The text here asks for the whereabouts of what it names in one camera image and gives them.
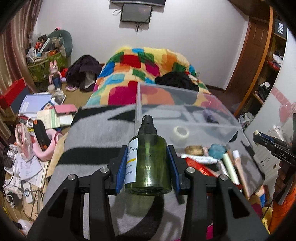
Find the person right hand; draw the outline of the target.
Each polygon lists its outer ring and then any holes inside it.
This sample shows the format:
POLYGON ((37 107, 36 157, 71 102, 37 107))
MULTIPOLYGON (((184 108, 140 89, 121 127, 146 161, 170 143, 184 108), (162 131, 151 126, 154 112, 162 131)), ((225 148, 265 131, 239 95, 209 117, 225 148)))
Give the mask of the person right hand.
POLYGON ((280 161, 280 168, 277 172, 278 177, 276 178, 275 185, 274 185, 274 194, 275 197, 285 186, 284 180, 286 178, 288 171, 288 165, 284 161, 280 161))

